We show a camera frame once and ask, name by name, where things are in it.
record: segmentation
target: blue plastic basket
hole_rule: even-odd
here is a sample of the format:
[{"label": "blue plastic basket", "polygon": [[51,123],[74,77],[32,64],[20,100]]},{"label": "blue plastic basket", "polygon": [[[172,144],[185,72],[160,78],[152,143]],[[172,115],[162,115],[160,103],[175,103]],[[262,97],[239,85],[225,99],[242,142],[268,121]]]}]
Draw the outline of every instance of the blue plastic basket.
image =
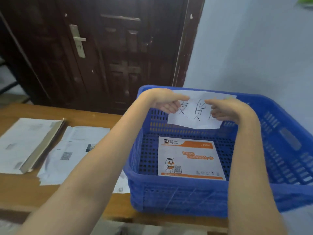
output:
[{"label": "blue plastic basket", "polygon": [[[159,86],[142,86],[138,95],[155,87]],[[279,211],[312,204],[311,134],[265,96],[216,92],[237,95],[257,113],[268,178]],[[238,126],[223,122],[220,129],[190,129],[167,124],[167,117],[168,114],[160,110],[149,110],[124,167],[132,206],[141,212],[227,217],[228,179]],[[214,141],[227,181],[157,176],[159,136]]]}]

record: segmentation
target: orange and white envelope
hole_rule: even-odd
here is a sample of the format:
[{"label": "orange and white envelope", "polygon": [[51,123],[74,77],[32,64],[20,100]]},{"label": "orange and white envelope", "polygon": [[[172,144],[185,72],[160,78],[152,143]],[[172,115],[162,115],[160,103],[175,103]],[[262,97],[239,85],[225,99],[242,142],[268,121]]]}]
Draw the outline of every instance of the orange and white envelope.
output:
[{"label": "orange and white envelope", "polygon": [[213,141],[159,137],[158,175],[226,180]]}]

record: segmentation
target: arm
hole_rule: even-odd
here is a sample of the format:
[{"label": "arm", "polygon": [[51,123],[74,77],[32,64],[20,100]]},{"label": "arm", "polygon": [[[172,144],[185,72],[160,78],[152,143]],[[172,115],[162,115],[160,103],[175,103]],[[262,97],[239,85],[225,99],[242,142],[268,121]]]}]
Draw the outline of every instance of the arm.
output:
[{"label": "arm", "polygon": [[213,117],[238,124],[228,188],[229,234],[287,234],[269,186],[256,113],[234,98],[206,102],[213,105]]},{"label": "arm", "polygon": [[149,109],[175,113],[180,106],[178,100],[188,99],[169,89],[144,91],[52,197],[25,221],[17,235],[90,234],[111,197]]}]

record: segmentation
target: door handle plate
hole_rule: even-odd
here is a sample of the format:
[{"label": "door handle plate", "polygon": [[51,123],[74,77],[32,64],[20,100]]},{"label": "door handle plate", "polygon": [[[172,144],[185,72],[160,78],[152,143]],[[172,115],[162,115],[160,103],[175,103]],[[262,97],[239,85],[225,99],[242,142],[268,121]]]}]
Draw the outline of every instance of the door handle plate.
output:
[{"label": "door handle plate", "polygon": [[81,38],[79,31],[78,31],[78,26],[77,25],[69,25],[71,32],[72,32],[72,36],[75,42],[75,46],[76,46],[76,50],[77,50],[77,54],[78,56],[80,56],[81,58],[85,58],[85,52],[84,52],[84,47],[83,47],[83,43],[82,41],[86,41],[86,38]]}]

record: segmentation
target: table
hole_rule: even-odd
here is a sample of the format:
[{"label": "table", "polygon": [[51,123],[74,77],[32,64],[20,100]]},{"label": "table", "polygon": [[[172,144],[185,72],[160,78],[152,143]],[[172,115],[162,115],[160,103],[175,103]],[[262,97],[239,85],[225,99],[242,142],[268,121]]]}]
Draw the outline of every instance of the table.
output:
[{"label": "table", "polygon": [[[66,119],[69,126],[99,126],[112,128],[121,115],[71,110],[28,104],[11,104],[0,109],[0,135],[2,135],[18,118]],[[54,142],[59,142],[61,135]],[[33,212],[58,189],[59,186],[39,186],[37,173],[40,169],[23,175],[0,174],[0,209],[15,212]],[[142,223],[157,226],[177,225],[202,227],[206,231],[225,234],[227,219],[212,217],[188,217],[158,215],[137,212],[130,203],[130,194],[112,194],[103,213],[105,219],[114,221]]]}]

